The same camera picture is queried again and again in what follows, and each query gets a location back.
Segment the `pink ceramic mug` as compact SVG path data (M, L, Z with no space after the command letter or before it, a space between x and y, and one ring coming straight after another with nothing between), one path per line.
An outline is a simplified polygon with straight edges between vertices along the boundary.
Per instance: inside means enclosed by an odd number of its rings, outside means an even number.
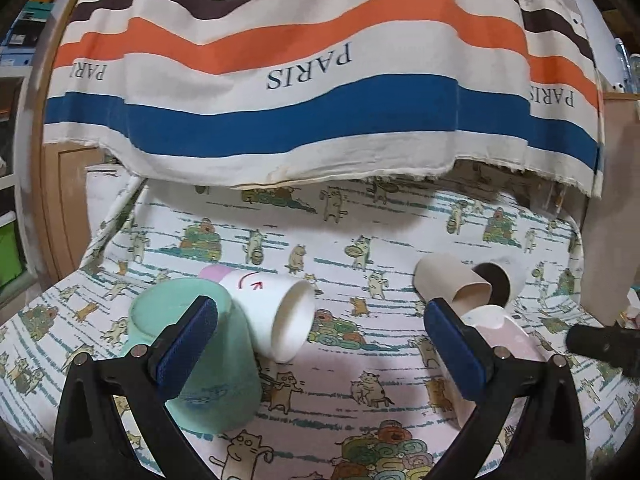
M490 348L507 348L517 359L544 362L544 354L536 345L534 338L518 325L515 318L506 309L496 304L485 304L469 310L461 317L463 324L475 328ZM458 386L451 376L444 358L436 352L439 359L442 376L444 376L445 391L452 403L457 417L457 427L461 429L470 418L475 408L473 401L465 400Z

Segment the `mint green cup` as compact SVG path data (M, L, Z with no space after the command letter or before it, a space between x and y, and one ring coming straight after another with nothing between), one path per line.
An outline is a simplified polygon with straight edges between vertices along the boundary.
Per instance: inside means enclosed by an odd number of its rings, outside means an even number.
M213 300L216 330L177 399L167 401L166 406L185 430L225 434L253 418L262 387L245 316L221 285L201 278L178 278L142 292L129 308L128 340L122 353L136 344L152 344L199 296Z

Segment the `grey cylindrical cup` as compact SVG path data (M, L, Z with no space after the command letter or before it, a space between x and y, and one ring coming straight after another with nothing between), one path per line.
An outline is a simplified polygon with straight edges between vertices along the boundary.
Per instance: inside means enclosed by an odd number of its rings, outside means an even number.
M489 303L506 308L524 289L528 265L520 256L501 256L477 263L472 270L491 284Z

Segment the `white pink paper cup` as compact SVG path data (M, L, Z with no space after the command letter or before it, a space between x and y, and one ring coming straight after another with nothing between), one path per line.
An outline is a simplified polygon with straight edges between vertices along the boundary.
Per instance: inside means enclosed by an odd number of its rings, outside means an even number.
M277 363L287 363L303 347L314 322L314 288L291 275L206 266L198 274L221 285L242 309L254 349Z

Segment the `beige square cup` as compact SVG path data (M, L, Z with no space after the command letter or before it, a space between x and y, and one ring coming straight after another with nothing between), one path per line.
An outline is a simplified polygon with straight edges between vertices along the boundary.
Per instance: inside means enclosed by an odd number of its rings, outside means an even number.
M456 257L434 252L423 256L414 269L413 286L425 302L445 299L457 312L488 304L492 286Z

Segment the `wooden bed side board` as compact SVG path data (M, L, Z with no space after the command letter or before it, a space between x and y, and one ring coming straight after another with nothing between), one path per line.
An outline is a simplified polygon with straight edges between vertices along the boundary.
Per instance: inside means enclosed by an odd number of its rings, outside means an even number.
M627 309L639 274L639 102L608 94L604 134L602 195L590 200L582 228L580 305L613 325Z

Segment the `cat print bed sheet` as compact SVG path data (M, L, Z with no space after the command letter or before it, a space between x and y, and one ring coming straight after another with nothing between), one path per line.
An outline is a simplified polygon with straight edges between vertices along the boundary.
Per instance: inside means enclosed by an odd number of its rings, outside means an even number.
M190 440L243 479L417 479L457 433L454 401L424 333L413 270L440 252L476 266L512 263L508 309L544 356L575 324L584 252L568 214L536 211L533 185L473 165L436 182L346 181L233 191L88 175L93 238L77 270L1 330L1 417L52 442L68 367L125 348L130 304L148 287L208 264L306 281L314 325L285 365L260 361L262 405L243 429Z

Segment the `striped Paris cloth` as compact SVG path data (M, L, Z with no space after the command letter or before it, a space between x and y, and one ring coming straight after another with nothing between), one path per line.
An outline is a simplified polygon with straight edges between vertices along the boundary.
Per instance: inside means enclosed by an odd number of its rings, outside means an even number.
M595 196L599 98L575 0L79 0L43 135L228 188L465 159Z

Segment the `shelf with storage boxes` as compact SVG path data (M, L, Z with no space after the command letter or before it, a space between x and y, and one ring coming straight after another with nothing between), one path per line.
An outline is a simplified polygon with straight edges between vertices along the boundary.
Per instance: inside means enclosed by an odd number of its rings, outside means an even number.
M43 272L32 214L32 74L54 0L10 0L1 36L1 307Z

